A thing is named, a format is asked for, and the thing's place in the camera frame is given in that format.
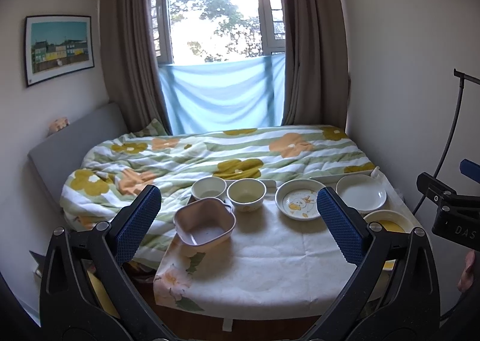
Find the window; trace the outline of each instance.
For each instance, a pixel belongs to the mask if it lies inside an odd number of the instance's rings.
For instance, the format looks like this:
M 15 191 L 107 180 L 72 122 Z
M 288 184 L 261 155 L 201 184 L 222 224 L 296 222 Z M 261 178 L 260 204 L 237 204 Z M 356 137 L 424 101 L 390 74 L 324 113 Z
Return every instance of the window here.
M 150 0 L 159 63 L 237 61 L 285 52 L 282 0 Z

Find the upholstered headboard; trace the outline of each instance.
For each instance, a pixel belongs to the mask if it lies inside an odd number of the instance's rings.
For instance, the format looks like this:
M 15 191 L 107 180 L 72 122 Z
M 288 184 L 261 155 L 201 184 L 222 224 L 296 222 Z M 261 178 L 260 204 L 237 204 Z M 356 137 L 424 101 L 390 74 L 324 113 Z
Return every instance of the upholstered headboard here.
M 117 104 L 110 103 L 50 135 L 28 153 L 47 196 L 60 209 L 63 184 L 95 145 L 127 132 Z

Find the table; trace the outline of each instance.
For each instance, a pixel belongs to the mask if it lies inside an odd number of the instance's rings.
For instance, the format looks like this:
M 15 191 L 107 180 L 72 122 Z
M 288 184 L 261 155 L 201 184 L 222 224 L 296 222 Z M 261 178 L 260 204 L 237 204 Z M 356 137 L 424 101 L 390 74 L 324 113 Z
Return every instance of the table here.
M 385 209 L 420 226 L 380 171 L 387 191 Z M 315 178 L 326 185 L 338 177 Z M 176 236 L 154 280 L 155 301 L 203 315 L 230 319 L 286 319 L 321 315 L 337 297 L 356 266 L 347 263 L 321 218 L 297 221 L 275 205 L 267 188 L 263 207 L 236 213 L 229 240 L 207 253 L 182 245 Z M 388 281 L 382 272 L 370 297 L 380 297 Z

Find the curtain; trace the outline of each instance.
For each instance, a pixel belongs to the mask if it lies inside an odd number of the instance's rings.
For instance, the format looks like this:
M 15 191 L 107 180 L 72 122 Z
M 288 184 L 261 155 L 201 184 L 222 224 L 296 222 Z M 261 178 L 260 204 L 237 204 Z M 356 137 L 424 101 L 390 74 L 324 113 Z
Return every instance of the curtain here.
M 282 124 L 345 128 L 349 75 L 340 0 L 284 0 L 285 109 Z
M 154 55 L 148 0 L 100 0 L 105 85 L 130 131 L 157 118 L 171 133 Z
M 172 132 L 205 133 L 279 126 L 285 54 L 238 62 L 160 67 Z

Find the framed picture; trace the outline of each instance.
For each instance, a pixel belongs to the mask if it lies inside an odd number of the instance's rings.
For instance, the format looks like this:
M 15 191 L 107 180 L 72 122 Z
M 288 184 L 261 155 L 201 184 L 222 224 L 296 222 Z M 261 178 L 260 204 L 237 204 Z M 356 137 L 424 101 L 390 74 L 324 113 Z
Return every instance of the framed picture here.
M 27 87 L 95 66 L 90 16 L 42 15 L 25 20 Z

